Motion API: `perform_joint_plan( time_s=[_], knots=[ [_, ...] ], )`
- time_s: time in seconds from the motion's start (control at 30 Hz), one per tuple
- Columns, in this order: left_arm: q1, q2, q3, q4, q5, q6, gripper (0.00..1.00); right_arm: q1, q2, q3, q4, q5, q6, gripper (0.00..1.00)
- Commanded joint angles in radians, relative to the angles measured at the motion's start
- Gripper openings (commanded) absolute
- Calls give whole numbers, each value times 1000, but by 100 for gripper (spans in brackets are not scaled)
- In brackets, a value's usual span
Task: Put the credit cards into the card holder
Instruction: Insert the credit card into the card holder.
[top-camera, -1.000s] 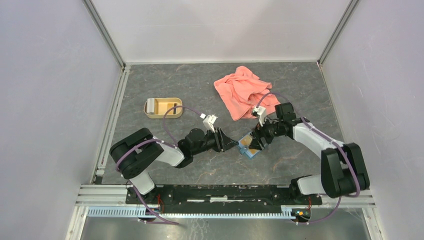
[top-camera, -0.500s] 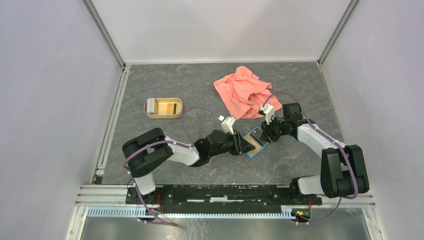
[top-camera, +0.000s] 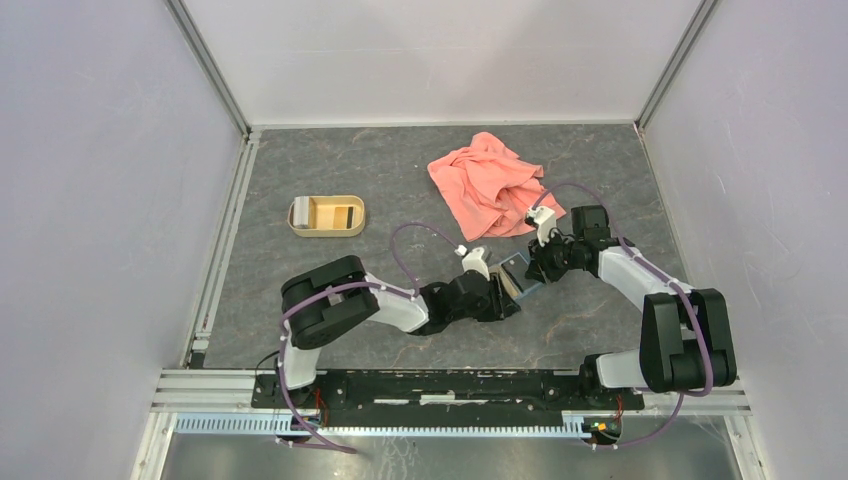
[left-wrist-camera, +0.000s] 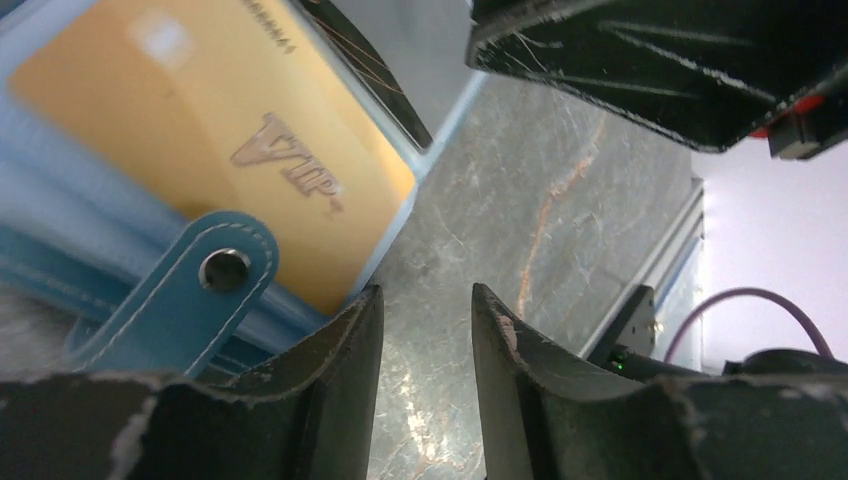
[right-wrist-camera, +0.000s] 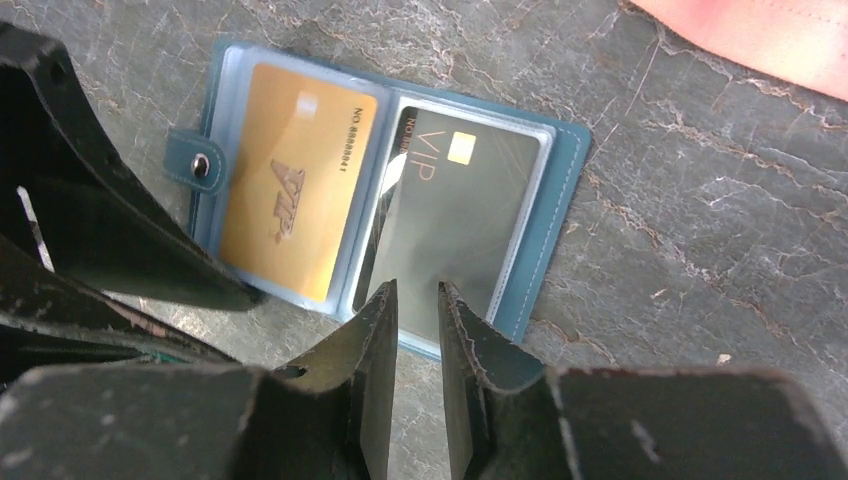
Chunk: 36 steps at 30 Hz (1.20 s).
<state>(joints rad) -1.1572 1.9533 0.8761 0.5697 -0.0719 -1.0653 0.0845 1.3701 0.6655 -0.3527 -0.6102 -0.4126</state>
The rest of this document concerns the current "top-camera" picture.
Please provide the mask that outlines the blue card holder wallet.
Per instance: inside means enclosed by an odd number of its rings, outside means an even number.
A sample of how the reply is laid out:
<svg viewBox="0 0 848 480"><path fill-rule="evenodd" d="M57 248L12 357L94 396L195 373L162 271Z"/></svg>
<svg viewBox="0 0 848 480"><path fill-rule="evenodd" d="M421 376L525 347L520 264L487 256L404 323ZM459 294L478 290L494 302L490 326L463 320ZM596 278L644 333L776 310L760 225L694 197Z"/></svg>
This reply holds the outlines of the blue card holder wallet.
<svg viewBox="0 0 848 480"><path fill-rule="evenodd" d="M513 300L519 301L527 295L532 294L534 291L538 290L542 286L542 283L540 281L529 279L526 277L526 273L529 268L529 260L524 253L516 252L502 260L498 264L498 267L500 265L506 266L509 271L516 277L516 280L524 289L523 295L518 299L512 298Z"/></svg>

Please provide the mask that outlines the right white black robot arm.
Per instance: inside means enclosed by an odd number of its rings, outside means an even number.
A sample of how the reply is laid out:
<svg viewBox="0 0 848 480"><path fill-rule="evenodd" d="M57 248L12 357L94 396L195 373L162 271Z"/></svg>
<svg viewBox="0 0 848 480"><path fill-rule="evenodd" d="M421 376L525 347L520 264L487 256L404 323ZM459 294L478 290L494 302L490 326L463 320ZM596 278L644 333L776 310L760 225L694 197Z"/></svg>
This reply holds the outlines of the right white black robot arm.
<svg viewBox="0 0 848 480"><path fill-rule="evenodd" d="M528 245L526 278L550 284L570 271L586 271L641 314L637 348L586 357L577 382L585 405L602 408L618 389L704 396L736 381L728 310L718 290L694 288L659 269L615 234L601 205L574 209L569 234L549 207L529 209L525 221L536 235Z"/></svg>

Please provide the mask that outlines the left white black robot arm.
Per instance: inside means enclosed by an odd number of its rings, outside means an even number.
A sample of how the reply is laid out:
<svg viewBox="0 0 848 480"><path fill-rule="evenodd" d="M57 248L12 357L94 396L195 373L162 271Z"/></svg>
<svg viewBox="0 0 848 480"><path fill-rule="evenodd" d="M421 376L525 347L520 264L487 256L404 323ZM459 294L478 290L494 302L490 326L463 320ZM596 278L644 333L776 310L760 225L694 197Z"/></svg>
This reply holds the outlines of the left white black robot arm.
<svg viewBox="0 0 848 480"><path fill-rule="evenodd" d="M456 253L461 275L418 290L379 280L355 255L286 281L281 287L278 397L290 407L306 405L314 394L322 348L364 322L430 336L457 321L497 322L521 311L500 275L488 266L485 248L460 247Z"/></svg>

